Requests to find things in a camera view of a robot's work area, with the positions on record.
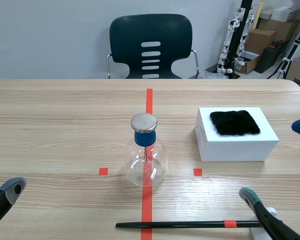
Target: black pad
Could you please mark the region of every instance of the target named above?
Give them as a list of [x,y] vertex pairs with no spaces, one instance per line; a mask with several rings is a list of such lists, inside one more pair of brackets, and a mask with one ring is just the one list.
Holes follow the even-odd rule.
[[246,110],[215,111],[210,114],[210,118],[220,135],[242,136],[260,133],[255,120]]

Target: red tape line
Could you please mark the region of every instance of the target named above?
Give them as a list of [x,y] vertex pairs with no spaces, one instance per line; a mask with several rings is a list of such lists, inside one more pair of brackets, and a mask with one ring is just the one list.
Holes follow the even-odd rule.
[[[153,113],[153,89],[146,90],[145,112]],[[152,152],[147,148],[148,161],[143,165],[143,185],[151,185]],[[142,222],[152,222],[152,186],[142,187]],[[141,229],[141,240],[152,240],[152,228]]]

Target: glass flask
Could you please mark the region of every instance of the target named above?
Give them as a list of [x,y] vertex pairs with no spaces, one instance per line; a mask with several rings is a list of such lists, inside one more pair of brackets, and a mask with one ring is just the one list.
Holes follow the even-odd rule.
[[138,186],[158,186],[167,172],[167,151],[157,138],[157,124],[157,118],[149,113],[139,113],[131,119],[134,139],[124,151],[125,174]]

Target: blue cap band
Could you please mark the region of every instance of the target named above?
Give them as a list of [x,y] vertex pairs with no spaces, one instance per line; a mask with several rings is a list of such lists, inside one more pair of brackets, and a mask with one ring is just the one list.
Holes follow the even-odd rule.
[[156,131],[149,133],[134,132],[134,141],[141,147],[149,147],[156,142]]

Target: metal cap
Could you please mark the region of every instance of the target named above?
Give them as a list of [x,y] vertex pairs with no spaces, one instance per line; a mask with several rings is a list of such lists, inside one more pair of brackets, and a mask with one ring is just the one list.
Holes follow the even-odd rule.
[[157,127],[157,118],[149,113],[139,113],[131,119],[132,129],[141,134],[151,133]]

